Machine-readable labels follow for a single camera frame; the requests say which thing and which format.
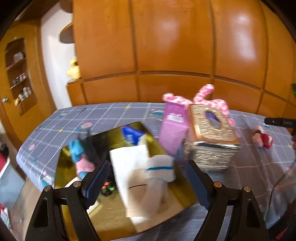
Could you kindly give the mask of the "pink fluffy sock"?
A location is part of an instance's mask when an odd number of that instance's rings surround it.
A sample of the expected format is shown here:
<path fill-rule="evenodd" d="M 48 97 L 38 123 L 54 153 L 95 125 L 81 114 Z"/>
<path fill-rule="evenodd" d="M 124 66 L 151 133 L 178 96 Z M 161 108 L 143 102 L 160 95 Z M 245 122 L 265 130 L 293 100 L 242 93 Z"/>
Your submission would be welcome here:
<path fill-rule="evenodd" d="M 252 136 L 252 141 L 254 145 L 258 148 L 263 147 L 263 140 L 262 140 L 262 134 L 263 134 L 263 129 L 261 126 L 256 126 L 253 128 L 254 134 Z"/>

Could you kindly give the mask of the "white sock blue stripe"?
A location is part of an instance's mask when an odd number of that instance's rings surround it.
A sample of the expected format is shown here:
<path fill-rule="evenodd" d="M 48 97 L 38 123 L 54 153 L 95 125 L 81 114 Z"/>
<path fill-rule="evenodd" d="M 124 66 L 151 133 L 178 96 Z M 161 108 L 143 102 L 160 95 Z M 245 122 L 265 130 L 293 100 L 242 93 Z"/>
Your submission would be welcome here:
<path fill-rule="evenodd" d="M 141 217 L 152 218 L 168 189 L 168 183 L 175 180 L 174 158 L 170 155 L 155 155 L 147 160 L 145 179 L 147 185 L 140 202 Z"/>

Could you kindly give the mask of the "red christmas sock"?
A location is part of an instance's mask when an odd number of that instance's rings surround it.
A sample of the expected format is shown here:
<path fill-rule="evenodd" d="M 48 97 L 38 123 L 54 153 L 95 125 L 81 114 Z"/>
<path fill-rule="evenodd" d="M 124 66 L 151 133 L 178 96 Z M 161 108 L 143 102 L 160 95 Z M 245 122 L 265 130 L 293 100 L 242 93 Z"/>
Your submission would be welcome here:
<path fill-rule="evenodd" d="M 262 133 L 261 138 L 262 138 L 263 146 L 265 148 L 269 149 L 273 145 L 273 139 L 268 134 Z"/>

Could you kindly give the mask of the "black hair bundle coloured ties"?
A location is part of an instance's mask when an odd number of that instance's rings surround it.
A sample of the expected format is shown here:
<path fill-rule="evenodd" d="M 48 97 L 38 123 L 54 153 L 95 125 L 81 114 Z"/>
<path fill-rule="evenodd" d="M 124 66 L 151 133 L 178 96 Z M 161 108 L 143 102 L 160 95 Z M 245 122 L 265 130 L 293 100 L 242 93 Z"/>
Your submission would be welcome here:
<path fill-rule="evenodd" d="M 100 161 L 108 160 L 109 148 L 106 133 L 91 135 L 90 132 L 79 133 L 78 140 L 88 160 L 97 165 Z"/>

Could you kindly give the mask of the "grey checked table cloth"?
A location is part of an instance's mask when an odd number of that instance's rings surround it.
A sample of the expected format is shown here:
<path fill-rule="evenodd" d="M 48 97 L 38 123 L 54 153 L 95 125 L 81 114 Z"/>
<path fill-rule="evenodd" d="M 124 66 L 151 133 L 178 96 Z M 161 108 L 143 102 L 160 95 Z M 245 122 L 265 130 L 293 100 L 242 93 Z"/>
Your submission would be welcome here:
<path fill-rule="evenodd" d="M 55 111 L 24 141 L 16 156 L 17 164 L 38 189 L 55 184 L 60 150 L 75 139 L 81 125 L 92 123 L 91 132 L 140 121 L 154 137 L 159 135 L 165 105 L 163 103 L 101 103 L 73 106 Z M 223 172 L 211 178 L 230 188 L 249 186 L 261 211 L 267 212 L 267 227 L 275 224 L 287 206 L 295 200 L 295 175 L 286 170 L 295 164 L 295 151 L 289 132 L 277 126 L 265 126 L 273 138 L 270 149 L 256 148 L 251 140 L 253 128 L 264 124 L 257 114 L 231 110 L 240 141 L 240 151 Z M 134 240 L 192 240 L 206 215 L 195 204 L 166 223 L 133 237 Z"/>

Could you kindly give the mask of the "gold storage box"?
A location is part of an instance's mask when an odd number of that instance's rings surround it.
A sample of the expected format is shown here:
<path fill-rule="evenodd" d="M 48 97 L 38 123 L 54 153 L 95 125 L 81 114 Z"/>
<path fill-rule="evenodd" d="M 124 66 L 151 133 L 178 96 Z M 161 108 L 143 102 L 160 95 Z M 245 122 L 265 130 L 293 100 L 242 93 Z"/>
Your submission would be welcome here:
<path fill-rule="evenodd" d="M 149 157 L 165 154 L 163 148 L 141 122 L 131 123 L 130 126 L 147 134 L 146 145 Z M 94 135 L 95 142 L 98 143 L 97 141 L 100 138 L 108 140 L 108 150 L 115 149 L 114 153 L 119 154 L 118 148 L 131 146 L 124 141 L 121 127 L 123 126 Z M 137 205 L 145 193 L 146 188 L 144 186 L 135 187 L 136 190 L 134 191 L 127 190 L 127 185 L 132 184 L 132 178 L 135 179 L 133 183 L 146 184 L 144 162 L 139 160 L 137 163 L 134 162 L 135 164 L 132 166 L 131 161 L 129 163 L 123 160 L 123 163 L 119 163 L 115 159 L 108 158 L 112 165 L 109 174 L 110 176 L 114 174 L 115 190 L 108 196 L 100 194 L 98 197 L 99 204 L 95 204 L 94 208 L 90 207 L 91 211 L 87 211 L 101 240 L 118 240 L 150 230 L 173 218 L 197 201 L 188 180 L 182 174 L 181 169 L 174 164 L 176 179 L 168 184 L 167 192 L 160 204 L 158 213 L 152 218 L 127 217 L 127 204 L 132 205 L 131 209 L 135 213 L 135 207 L 138 207 Z M 76 167 L 72 162 L 69 148 L 68 146 L 63 147 L 56 169 L 55 188 L 63 188 L 66 184 L 71 185 L 72 181 L 78 180 L 75 179 L 76 177 Z M 69 208 L 64 206 L 62 211 L 70 240 L 78 240 Z"/>

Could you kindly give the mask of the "blue pink sock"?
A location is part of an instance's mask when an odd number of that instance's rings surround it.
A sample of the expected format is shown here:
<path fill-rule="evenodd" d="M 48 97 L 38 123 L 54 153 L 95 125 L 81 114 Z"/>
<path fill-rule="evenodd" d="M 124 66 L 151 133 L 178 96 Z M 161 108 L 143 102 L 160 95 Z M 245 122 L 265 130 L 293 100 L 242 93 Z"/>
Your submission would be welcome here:
<path fill-rule="evenodd" d="M 75 164 L 77 177 L 82 180 L 89 172 L 95 170 L 95 165 L 89 161 L 78 139 L 69 142 L 72 162 Z"/>

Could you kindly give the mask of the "silver embossed tissue box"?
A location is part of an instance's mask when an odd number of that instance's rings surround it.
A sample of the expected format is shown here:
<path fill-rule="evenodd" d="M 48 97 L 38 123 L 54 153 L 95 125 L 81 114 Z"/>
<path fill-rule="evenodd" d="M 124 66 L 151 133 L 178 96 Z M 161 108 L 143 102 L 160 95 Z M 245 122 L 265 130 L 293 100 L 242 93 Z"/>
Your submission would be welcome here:
<path fill-rule="evenodd" d="M 240 142 L 222 112 L 210 106 L 190 104 L 189 129 L 184 138 L 184 155 L 202 171 L 228 169 L 239 152 Z"/>

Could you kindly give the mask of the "white flat box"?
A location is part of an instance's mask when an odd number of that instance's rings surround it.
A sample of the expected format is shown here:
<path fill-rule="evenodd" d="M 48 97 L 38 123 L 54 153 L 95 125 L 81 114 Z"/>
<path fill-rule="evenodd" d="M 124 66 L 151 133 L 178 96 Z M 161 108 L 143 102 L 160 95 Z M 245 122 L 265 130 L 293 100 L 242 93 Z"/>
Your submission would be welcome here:
<path fill-rule="evenodd" d="M 146 145 L 121 147 L 109 152 L 116 185 L 126 217 L 141 217 L 140 202 L 147 181 L 145 170 L 149 151 Z"/>

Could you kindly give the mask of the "purple cardboard box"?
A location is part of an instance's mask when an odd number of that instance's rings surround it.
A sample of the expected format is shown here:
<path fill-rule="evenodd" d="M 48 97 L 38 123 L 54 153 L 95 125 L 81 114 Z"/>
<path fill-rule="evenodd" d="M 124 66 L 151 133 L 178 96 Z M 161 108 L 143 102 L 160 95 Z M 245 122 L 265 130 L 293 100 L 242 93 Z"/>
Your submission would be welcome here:
<path fill-rule="evenodd" d="M 189 121 L 185 106 L 167 102 L 158 141 L 169 155 L 177 154 L 188 129 Z"/>

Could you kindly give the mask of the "blue packet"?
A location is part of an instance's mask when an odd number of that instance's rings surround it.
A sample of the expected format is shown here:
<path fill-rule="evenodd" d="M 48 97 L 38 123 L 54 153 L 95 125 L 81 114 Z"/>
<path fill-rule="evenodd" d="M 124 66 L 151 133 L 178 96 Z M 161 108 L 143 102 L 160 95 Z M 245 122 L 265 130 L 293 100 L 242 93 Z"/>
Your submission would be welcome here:
<path fill-rule="evenodd" d="M 147 143 L 146 133 L 136 128 L 124 126 L 121 128 L 121 132 L 125 141 L 133 146 L 145 145 Z"/>

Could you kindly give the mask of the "wooden shelf cabinet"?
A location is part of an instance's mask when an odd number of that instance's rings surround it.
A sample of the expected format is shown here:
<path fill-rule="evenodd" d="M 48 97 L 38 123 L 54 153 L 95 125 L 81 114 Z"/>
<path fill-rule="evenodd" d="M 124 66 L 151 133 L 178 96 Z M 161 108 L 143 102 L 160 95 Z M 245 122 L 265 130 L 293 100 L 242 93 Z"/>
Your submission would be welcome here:
<path fill-rule="evenodd" d="M 9 28 L 1 40 L 1 122 L 17 148 L 56 110 L 46 78 L 41 22 Z"/>

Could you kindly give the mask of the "yellow plush toy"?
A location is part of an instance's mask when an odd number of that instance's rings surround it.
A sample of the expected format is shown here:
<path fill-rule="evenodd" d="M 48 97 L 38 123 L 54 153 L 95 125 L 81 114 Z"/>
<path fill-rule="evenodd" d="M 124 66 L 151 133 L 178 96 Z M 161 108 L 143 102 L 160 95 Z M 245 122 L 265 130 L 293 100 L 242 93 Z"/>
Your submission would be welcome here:
<path fill-rule="evenodd" d="M 78 59 L 76 57 L 70 60 L 70 68 L 66 71 L 66 75 L 74 80 L 78 80 L 79 78 L 81 78 Z"/>

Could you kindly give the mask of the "wooden headboard panelling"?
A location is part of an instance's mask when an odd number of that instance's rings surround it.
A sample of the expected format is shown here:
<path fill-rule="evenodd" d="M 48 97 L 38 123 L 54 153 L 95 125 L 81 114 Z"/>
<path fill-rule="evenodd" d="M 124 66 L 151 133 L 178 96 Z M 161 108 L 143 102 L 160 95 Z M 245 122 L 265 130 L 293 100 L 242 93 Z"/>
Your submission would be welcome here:
<path fill-rule="evenodd" d="M 295 41 L 262 1 L 74 1 L 73 105 L 192 99 L 295 118 Z"/>

